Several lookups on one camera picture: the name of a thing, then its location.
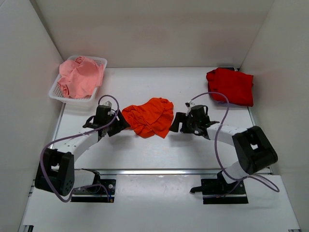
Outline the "orange t shirt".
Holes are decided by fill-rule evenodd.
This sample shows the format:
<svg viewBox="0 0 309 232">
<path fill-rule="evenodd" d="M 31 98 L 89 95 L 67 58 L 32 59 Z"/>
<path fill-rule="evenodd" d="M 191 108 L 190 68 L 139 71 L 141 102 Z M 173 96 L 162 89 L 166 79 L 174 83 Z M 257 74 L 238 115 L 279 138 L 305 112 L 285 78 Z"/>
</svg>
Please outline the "orange t shirt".
<svg viewBox="0 0 309 232">
<path fill-rule="evenodd" d="M 151 98 L 143 105 L 130 105 L 122 115 L 137 136 L 165 138 L 174 119 L 174 105 L 164 98 Z"/>
</svg>

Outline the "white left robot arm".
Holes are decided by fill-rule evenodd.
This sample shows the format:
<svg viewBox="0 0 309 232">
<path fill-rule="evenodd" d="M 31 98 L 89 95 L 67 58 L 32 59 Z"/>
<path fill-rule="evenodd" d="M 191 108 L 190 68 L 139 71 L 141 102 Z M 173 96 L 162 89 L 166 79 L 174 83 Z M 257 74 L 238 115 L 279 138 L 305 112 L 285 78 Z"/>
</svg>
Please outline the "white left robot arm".
<svg viewBox="0 0 309 232">
<path fill-rule="evenodd" d="M 56 149 L 47 147 L 40 157 L 35 187 L 54 193 L 65 202 L 76 189 L 98 191 L 102 185 L 98 172 L 91 169 L 76 171 L 76 160 L 103 137 L 112 137 L 129 128 L 120 110 L 114 110 L 110 101 L 99 104 L 95 115 L 89 117 L 82 130 L 64 139 L 65 144 Z"/>
</svg>

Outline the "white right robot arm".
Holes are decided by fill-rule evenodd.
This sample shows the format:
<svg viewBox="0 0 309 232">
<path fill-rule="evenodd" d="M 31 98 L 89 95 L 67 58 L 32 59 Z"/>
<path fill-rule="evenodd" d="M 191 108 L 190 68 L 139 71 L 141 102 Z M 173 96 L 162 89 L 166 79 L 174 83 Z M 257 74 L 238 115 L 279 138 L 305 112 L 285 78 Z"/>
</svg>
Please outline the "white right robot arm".
<svg viewBox="0 0 309 232">
<path fill-rule="evenodd" d="M 259 126 L 244 129 L 212 121 L 205 105 L 192 106 L 187 113 L 177 112 L 169 130 L 201 136 L 215 144 L 222 142 L 235 148 L 238 161 L 228 168 L 222 167 L 215 179 L 209 184 L 193 187 L 191 193 L 209 191 L 217 197 L 225 196 L 244 179 L 254 177 L 278 161 L 276 151 Z"/>
</svg>

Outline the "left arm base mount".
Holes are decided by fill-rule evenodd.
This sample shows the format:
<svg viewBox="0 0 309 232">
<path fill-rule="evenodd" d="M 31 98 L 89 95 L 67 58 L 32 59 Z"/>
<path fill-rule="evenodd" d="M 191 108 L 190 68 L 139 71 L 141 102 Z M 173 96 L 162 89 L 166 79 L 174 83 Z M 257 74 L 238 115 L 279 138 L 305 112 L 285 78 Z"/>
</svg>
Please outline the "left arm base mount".
<svg viewBox="0 0 309 232">
<path fill-rule="evenodd" d="M 100 174 L 97 170 L 81 169 L 75 171 L 72 190 L 73 203 L 114 203 L 116 176 Z"/>
</svg>

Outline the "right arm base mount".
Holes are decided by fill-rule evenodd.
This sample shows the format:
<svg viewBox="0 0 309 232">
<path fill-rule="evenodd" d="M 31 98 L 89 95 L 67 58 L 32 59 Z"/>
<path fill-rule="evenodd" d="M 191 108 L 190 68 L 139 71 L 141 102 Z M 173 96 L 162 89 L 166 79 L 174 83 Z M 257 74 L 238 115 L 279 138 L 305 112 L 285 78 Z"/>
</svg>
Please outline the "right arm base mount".
<svg viewBox="0 0 309 232">
<path fill-rule="evenodd" d="M 216 179 L 201 179 L 201 185 L 191 188 L 190 193 L 202 193 L 203 204 L 249 203 L 243 180 L 228 184 L 221 172 Z"/>
</svg>

